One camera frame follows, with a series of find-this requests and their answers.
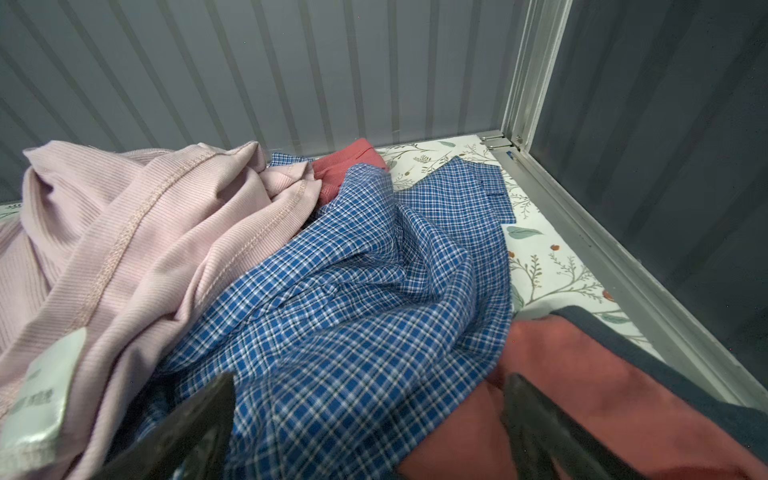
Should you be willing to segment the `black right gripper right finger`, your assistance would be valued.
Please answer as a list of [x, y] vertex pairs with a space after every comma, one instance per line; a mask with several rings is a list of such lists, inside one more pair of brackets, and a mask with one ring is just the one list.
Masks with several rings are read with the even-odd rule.
[[505, 427], [519, 479], [642, 479], [524, 376], [505, 380]]

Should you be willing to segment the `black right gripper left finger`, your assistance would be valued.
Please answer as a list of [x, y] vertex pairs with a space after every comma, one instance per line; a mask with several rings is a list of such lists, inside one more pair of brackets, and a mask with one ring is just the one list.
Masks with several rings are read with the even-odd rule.
[[94, 479], [221, 479], [235, 408], [234, 374], [216, 377]]

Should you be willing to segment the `rose red cloth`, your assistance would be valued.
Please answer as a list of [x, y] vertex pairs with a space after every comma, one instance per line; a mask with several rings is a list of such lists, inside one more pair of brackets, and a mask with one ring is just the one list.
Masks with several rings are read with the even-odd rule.
[[366, 139], [358, 139], [346, 148], [312, 162], [314, 178], [322, 182], [318, 205], [330, 203], [339, 193], [347, 171], [355, 165], [366, 164], [389, 171], [384, 159]]

